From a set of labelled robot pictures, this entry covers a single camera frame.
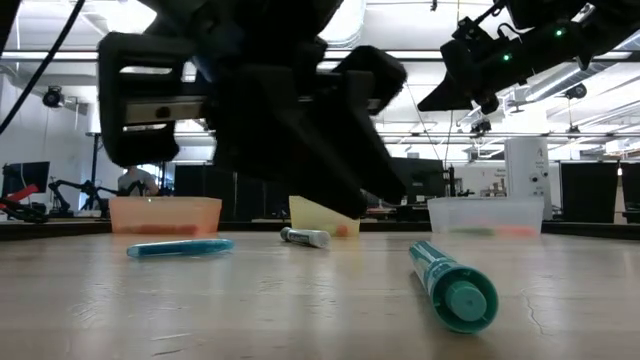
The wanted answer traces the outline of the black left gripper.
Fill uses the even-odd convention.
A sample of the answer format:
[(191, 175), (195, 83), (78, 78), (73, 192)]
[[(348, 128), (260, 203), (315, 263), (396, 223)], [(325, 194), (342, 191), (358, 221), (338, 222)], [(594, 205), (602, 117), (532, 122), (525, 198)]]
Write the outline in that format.
[(300, 105), (302, 88), (371, 81), (372, 118), (402, 90), (407, 73), (400, 62), (360, 46), (320, 72), (324, 46), (313, 41), (297, 44), (283, 60), (259, 54), (205, 61), (195, 81), (184, 82), (181, 73), (195, 53), (193, 42), (178, 38), (113, 32), (100, 42), (101, 129), (114, 163), (170, 161), (178, 153), (176, 122), (202, 119), (216, 137), (217, 165), (278, 182), (349, 218), (363, 214), (355, 174), (312, 125)]

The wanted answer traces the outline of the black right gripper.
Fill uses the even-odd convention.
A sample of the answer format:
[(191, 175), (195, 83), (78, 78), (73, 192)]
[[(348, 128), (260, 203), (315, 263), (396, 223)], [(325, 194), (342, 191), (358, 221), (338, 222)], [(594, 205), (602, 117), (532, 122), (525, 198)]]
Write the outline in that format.
[(495, 112), (499, 105), (496, 93), (531, 77), (542, 63), (544, 52), (542, 43), (510, 42), (484, 60), (474, 60), (461, 42), (448, 42), (442, 46), (447, 74), (418, 103), (418, 109), (472, 110), (472, 102), (476, 102), (483, 114)]

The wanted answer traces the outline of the green dry erase marker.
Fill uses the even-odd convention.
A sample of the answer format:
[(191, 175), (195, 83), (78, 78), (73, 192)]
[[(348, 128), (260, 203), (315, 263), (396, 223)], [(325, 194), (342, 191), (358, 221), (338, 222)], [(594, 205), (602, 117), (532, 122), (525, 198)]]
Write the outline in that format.
[(326, 231), (303, 230), (284, 227), (280, 231), (281, 239), (285, 242), (324, 249), (330, 245), (331, 236)]

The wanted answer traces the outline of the teal slim highlighter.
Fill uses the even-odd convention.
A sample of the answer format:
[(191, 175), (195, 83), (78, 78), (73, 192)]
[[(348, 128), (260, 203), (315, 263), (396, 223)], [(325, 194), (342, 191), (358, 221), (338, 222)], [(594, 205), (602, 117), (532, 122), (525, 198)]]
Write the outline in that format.
[(227, 239), (199, 239), (144, 243), (130, 246), (126, 255), (132, 258), (161, 256), (199, 256), (232, 250), (235, 243)]

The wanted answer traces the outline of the teal fat marker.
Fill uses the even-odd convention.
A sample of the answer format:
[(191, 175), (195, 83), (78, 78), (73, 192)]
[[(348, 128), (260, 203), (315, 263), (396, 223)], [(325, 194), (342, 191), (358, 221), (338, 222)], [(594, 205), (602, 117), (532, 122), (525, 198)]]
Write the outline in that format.
[(409, 257), (434, 313), (449, 330), (475, 334), (494, 321), (498, 294), (484, 273), (460, 264), (426, 241), (414, 243)]

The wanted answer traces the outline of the black computer monitor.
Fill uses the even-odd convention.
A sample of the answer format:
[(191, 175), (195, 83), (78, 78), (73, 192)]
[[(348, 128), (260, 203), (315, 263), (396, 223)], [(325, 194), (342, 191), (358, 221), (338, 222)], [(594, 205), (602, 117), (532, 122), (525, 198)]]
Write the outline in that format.
[(37, 187), (38, 193), (48, 189), (49, 162), (5, 164), (2, 167), (2, 195), (14, 194), (30, 185)]
[(393, 158), (393, 164), (406, 187), (406, 196), (410, 203), (425, 202), (427, 199), (446, 195), (444, 167), (441, 161)]

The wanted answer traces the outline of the yellow translucent plastic bin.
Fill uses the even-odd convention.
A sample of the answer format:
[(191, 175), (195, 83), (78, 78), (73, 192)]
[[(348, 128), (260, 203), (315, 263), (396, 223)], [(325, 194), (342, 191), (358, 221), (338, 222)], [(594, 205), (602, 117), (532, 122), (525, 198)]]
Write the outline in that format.
[(350, 229), (350, 236), (339, 238), (359, 236), (359, 219), (351, 219), (301, 196), (290, 196), (289, 208), (291, 225), (295, 229), (326, 231), (331, 237), (338, 237), (336, 227), (346, 225)]

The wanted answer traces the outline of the white pillar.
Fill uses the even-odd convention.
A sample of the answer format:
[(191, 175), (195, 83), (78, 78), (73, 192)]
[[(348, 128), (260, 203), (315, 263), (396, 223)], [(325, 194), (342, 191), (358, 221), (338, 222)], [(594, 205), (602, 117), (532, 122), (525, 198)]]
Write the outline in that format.
[(516, 137), (505, 141), (507, 195), (541, 198), (542, 218), (553, 217), (548, 143), (545, 137)]

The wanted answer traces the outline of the clear plastic bin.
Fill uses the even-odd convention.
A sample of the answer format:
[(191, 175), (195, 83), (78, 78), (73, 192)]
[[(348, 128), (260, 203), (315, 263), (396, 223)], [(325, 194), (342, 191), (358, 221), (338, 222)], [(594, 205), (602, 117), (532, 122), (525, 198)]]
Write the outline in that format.
[(540, 230), (544, 203), (538, 197), (435, 198), (427, 202), (434, 233), (453, 228), (529, 226)]

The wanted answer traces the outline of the orange translucent plastic bin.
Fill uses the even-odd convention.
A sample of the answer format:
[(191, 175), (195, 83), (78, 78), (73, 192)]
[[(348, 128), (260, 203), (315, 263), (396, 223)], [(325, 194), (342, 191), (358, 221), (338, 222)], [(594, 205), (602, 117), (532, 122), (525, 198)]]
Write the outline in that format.
[(190, 236), (216, 233), (222, 205), (221, 199), (209, 197), (113, 197), (112, 232), (114, 227), (162, 224), (196, 225), (199, 233)]

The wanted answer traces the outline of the person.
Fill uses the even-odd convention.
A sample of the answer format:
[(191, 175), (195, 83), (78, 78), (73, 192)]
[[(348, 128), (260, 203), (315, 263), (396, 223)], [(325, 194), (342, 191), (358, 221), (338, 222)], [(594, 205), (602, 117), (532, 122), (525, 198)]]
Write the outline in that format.
[(119, 193), (124, 196), (156, 196), (159, 192), (154, 176), (137, 166), (126, 167), (117, 185)]

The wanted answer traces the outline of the black partition panel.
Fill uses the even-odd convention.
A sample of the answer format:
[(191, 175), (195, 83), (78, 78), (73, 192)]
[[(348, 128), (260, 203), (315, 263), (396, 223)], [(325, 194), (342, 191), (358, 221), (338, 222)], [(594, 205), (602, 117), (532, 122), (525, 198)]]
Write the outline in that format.
[(629, 224), (640, 224), (640, 163), (622, 163), (622, 188)]
[(563, 220), (613, 223), (617, 168), (616, 163), (563, 163), (560, 166)]

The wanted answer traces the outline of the red object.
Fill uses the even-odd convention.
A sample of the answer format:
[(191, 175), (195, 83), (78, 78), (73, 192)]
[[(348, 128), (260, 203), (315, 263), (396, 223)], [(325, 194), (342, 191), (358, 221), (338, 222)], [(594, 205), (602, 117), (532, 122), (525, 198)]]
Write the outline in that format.
[(36, 185), (29, 185), (13, 194), (6, 196), (6, 199), (13, 202), (19, 202), (25, 198), (28, 198), (32, 194), (37, 193), (38, 191), (39, 189)]

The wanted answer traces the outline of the black overhead frame bar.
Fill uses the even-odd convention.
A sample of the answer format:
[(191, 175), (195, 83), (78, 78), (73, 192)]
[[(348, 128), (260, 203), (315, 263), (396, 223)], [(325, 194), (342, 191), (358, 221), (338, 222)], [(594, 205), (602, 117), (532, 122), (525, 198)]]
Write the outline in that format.
[[(350, 53), (349, 50), (328, 50), (325, 53), (324, 61), (337, 62), (344, 59)], [(3, 62), (40, 62), (45, 59), (47, 51), (15, 50), (5, 51), (0, 55)], [(388, 54), (401, 62), (442, 62), (441, 54), (431, 50), (391, 50)], [(70, 51), (63, 50), (57, 52), (54, 62), (96, 62), (98, 54), (96, 51)], [(594, 63), (607, 62), (640, 62), (640, 50), (625, 51), (614, 50), (606, 54), (595, 56)]]

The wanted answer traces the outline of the black partition wall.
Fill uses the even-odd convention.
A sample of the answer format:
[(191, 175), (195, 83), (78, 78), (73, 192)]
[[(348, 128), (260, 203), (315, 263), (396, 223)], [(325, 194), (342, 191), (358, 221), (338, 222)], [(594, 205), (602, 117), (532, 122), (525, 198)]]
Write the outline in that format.
[(177, 165), (174, 194), (220, 199), (222, 221), (290, 218), (289, 192), (281, 184), (222, 170), (213, 165)]

